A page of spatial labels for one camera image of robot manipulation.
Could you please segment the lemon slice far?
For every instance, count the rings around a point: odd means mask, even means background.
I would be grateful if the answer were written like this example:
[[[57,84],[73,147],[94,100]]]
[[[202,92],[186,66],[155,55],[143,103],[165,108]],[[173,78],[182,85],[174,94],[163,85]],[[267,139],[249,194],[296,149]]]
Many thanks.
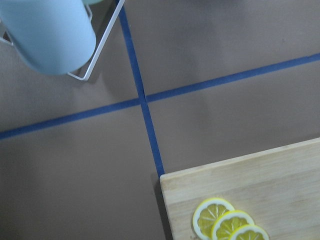
[[[211,229],[223,214],[234,211],[234,206],[227,200],[212,197],[202,201],[192,216],[194,233],[200,240],[211,239]]]

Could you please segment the wooden cutting board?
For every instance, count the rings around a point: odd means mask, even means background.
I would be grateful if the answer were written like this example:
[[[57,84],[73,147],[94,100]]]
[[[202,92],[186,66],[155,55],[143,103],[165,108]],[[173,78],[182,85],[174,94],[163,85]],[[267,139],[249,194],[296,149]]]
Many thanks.
[[[197,206],[222,198],[272,240],[320,237],[320,141],[311,139],[160,177],[172,236],[195,240]]]

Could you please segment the lemon slice near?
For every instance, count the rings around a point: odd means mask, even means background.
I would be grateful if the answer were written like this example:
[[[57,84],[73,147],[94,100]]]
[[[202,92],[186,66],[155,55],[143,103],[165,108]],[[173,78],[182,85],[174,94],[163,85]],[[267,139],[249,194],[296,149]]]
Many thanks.
[[[260,226],[247,224],[236,229],[229,240],[269,240],[269,235]]]

